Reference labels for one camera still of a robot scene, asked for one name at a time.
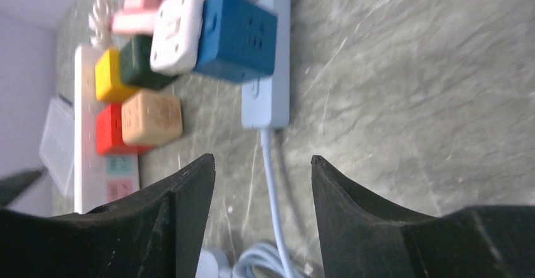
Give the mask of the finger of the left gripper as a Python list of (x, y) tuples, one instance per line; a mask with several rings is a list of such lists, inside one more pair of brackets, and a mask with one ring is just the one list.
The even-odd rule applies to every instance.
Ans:
[(33, 183), (40, 180), (46, 168), (27, 169), (1, 177), (1, 207), (7, 207)]

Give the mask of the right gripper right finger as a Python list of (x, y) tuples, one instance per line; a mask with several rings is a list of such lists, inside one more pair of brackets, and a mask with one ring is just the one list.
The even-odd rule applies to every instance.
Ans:
[(326, 277), (533, 277), (534, 208), (469, 206), (433, 217), (311, 159)]

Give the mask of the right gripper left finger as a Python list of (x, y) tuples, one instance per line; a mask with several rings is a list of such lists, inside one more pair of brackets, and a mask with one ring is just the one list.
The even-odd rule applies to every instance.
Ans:
[(194, 277), (215, 176), (207, 153), (85, 214), (38, 217), (1, 207), (1, 276)]

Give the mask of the white long power strip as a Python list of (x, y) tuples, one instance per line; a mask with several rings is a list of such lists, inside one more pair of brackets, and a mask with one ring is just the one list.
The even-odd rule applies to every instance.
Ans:
[(95, 64), (103, 50), (77, 46), (74, 55), (74, 211), (80, 214), (139, 190), (138, 157), (97, 154)]

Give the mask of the light blue power strip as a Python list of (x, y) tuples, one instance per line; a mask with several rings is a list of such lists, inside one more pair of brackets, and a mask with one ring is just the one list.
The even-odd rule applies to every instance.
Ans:
[(290, 121), (291, 0), (259, 0), (258, 5), (278, 15), (274, 73), (242, 85), (242, 127), (282, 129)]

